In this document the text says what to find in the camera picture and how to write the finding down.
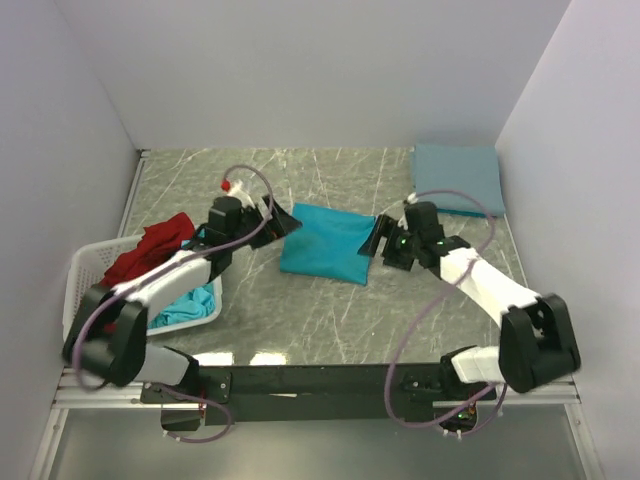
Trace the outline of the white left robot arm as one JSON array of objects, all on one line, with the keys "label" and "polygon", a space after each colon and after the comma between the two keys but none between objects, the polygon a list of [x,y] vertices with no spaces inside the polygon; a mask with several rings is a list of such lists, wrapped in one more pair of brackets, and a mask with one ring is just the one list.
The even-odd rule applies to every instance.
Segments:
[{"label": "white left robot arm", "polygon": [[66,336],[64,361],[104,384],[163,384],[179,402],[201,396],[205,386],[198,361],[184,352],[150,344],[148,326],[180,296],[218,278],[236,250],[245,246],[256,250],[301,228],[301,221],[275,200],[265,196],[263,201],[265,212],[236,196],[220,196],[207,221],[169,260],[114,287],[91,287]]}]

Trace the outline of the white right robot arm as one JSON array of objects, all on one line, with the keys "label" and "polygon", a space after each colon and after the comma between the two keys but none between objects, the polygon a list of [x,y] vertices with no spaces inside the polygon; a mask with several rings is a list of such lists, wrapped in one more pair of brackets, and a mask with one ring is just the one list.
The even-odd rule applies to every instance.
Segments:
[{"label": "white right robot arm", "polygon": [[408,203],[400,219],[378,216],[360,254],[408,271],[419,264],[473,300],[497,325],[495,347],[464,347],[441,360],[439,387],[460,399],[474,384],[524,394],[577,372],[581,355],[566,302],[515,282],[461,237],[448,236],[431,202]]}]

